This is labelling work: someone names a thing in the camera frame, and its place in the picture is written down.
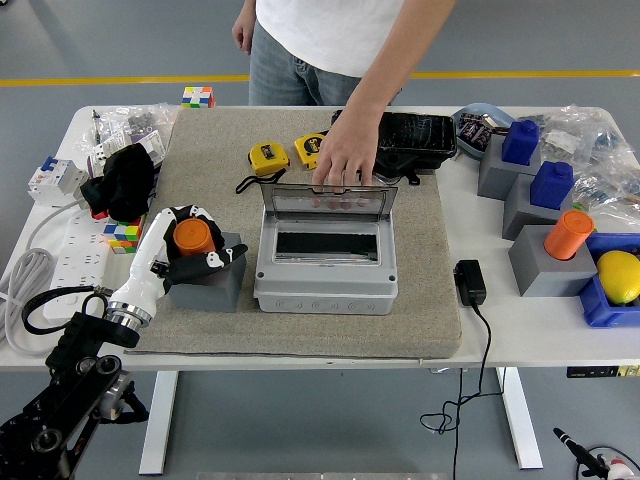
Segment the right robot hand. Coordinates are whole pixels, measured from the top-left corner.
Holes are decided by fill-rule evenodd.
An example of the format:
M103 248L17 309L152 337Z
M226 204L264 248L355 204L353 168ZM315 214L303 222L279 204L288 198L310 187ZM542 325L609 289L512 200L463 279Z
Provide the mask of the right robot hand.
M558 427L553 428L556 437L570 450L577 462L577 470L584 478L598 479L638 479L639 467L633 470L630 459L624 460L623 455L606 456L594 455L581 444L576 443L566 432Z

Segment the person's right hand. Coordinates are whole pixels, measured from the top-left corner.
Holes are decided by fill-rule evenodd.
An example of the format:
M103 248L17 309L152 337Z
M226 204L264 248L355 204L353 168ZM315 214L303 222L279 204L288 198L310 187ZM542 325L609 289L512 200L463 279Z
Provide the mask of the person's right hand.
M232 27L232 35L238 49L246 55L251 54L255 24L255 5L244 5Z

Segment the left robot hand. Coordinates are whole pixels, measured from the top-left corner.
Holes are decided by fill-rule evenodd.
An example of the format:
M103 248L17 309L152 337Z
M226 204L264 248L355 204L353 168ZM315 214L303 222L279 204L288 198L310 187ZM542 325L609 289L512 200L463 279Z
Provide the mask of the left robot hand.
M183 256L173 234L189 220L202 220L214 246L202 253ZM156 315L157 301L174 285L187 283L221 271L247 252L245 244L225 245L211 215L196 205L168 207L156 215L143 235L131 263L129 278L116 290L105 315L111 319L130 315L148 323Z

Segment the person's left hand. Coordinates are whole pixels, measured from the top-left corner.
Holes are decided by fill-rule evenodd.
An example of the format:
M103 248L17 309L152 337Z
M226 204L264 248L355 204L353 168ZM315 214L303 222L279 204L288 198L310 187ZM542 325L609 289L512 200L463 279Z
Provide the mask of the person's left hand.
M382 113L344 108L321 142L313 185L372 185Z

